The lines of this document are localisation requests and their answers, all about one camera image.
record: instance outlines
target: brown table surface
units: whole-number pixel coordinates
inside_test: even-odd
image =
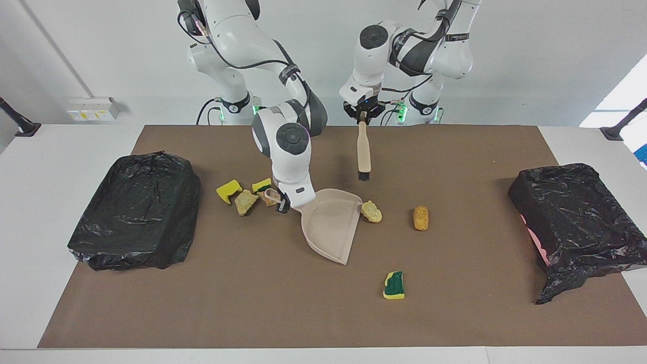
[[[533,304],[545,275],[507,189],[520,170],[556,161],[538,128],[370,128],[373,171],[357,179],[356,128],[313,139],[315,189],[372,199],[348,265],[316,254],[300,215],[257,204],[247,217],[215,189],[270,176],[249,127],[146,126],[134,154],[192,162],[203,193],[184,263],[94,272],[79,263],[39,347],[415,347],[647,345],[647,318],[622,275],[589,279]],[[411,211],[430,210],[413,229]],[[382,298],[404,272],[406,298]]]

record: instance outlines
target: black stand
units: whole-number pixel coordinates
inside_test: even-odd
[[[633,118],[635,118],[639,113],[642,113],[645,109],[647,109],[647,98],[645,98],[640,103],[640,105],[631,110],[629,114],[625,116],[616,126],[612,126],[610,128],[600,128],[600,131],[602,132],[602,134],[604,134],[606,139],[610,141],[622,141],[620,130],[629,125]]]
[[[33,134],[36,134],[38,129],[41,127],[39,122],[32,122],[14,110],[2,97],[0,97],[0,109],[9,115],[9,117],[18,125],[16,137],[31,137]]]

